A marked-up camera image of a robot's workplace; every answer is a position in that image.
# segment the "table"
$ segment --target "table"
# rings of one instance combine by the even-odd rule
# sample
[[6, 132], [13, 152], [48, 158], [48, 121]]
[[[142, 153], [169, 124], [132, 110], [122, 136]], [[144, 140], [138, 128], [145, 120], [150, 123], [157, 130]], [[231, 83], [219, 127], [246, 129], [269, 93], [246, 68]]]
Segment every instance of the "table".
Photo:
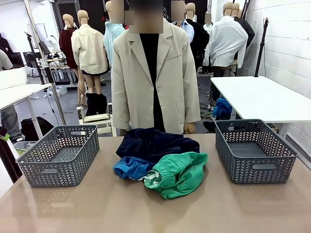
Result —
[[214, 134], [191, 135], [208, 153], [193, 193], [164, 200], [112, 166], [122, 137], [101, 137], [78, 187], [30, 188], [22, 176], [0, 199], [0, 232], [10, 233], [310, 233], [311, 173], [297, 159], [287, 184], [235, 185]]
[[311, 99], [266, 77], [211, 78], [221, 94], [242, 119], [281, 123], [279, 134], [286, 137], [290, 123], [311, 122]]
[[33, 93], [36, 93], [38, 91], [41, 91], [47, 87], [49, 87], [50, 84], [25, 84], [21, 86], [15, 86], [11, 88], [6, 88], [3, 90], [0, 90], [0, 110], [13, 105], [18, 104], [20, 102], [23, 102], [27, 100], [28, 109], [30, 111], [32, 121], [35, 126], [35, 131], [38, 134], [39, 139], [43, 138], [41, 129], [39, 127], [39, 123], [37, 121], [37, 118], [35, 117], [35, 113], [33, 110], [33, 107], [30, 102], [29, 96]]

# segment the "white jacket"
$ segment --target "white jacket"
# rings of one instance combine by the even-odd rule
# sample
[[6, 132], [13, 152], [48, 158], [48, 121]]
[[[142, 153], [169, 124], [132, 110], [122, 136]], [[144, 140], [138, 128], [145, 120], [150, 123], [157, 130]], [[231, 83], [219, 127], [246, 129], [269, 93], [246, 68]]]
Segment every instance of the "white jacket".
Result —
[[154, 88], [168, 133], [183, 133], [184, 123], [201, 120], [194, 58], [187, 33], [164, 19], [159, 34], [156, 86], [152, 84], [139, 34], [126, 30], [114, 41], [113, 125], [127, 129], [154, 126]]
[[209, 32], [209, 43], [205, 49], [204, 66], [227, 67], [233, 63], [234, 55], [238, 53], [238, 68], [244, 61], [248, 35], [243, 27], [230, 16], [213, 24]]
[[87, 24], [81, 25], [71, 37], [73, 56], [81, 70], [89, 74], [107, 71], [108, 62], [104, 52], [104, 35]]

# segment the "white table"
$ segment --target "white table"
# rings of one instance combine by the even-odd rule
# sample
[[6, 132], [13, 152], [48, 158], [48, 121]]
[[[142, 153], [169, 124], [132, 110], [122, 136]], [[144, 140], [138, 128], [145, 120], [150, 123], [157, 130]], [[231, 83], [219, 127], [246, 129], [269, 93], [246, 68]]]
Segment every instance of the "white table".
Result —
[[311, 122], [311, 99], [265, 77], [211, 78], [242, 119], [281, 123], [279, 134], [286, 137], [290, 123]]
[[32, 121], [35, 126], [35, 131], [38, 134], [38, 138], [43, 138], [41, 129], [39, 127], [39, 123], [37, 121], [37, 118], [35, 117], [34, 110], [32, 108], [30, 98], [29, 96], [33, 93], [36, 93], [38, 91], [41, 91], [47, 87], [49, 87], [50, 84], [26, 84], [22, 86], [15, 86], [11, 88], [6, 88], [3, 90], [0, 90], [0, 110], [5, 109], [6, 107], [17, 104], [20, 102], [23, 102], [27, 100], [28, 109], [30, 111]]

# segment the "black jacket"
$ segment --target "black jacket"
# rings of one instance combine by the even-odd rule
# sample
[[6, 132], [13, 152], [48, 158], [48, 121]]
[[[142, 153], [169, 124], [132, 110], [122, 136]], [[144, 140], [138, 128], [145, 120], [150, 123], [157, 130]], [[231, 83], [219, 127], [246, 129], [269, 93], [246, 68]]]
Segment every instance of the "black jacket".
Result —
[[194, 29], [193, 40], [190, 43], [190, 48], [194, 57], [195, 69], [203, 65], [204, 49], [209, 42], [209, 34], [204, 30], [203, 26], [199, 23], [193, 22], [191, 19], [186, 19]]
[[255, 36], [255, 33], [254, 33], [252, 27], [249, 25], [249, 23], [245, 19], [241, 19], [239, 17], [234, 17], [234, 21], [238, 22], [243, 27], [243, 29], [246, 31], [246, 33], [248, 34], [248, 40], [247, 40], [247, 44], [246, 44], [246, 47], [248, 47], [251, 44], [251, 42]]

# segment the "pile of clothes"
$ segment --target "pile of clothes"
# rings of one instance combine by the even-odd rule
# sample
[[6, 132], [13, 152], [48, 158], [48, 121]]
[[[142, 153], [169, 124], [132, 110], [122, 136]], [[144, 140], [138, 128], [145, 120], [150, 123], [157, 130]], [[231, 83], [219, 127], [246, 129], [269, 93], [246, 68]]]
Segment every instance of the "pile of clothes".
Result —
[[119, 177], [143, 180], [166, 200], [196, 190], [207, 163], [207, 154], [200, 153], [198, 142], [154, 128], [130, 130], [116, 153], [121, 160], [113, 170]]

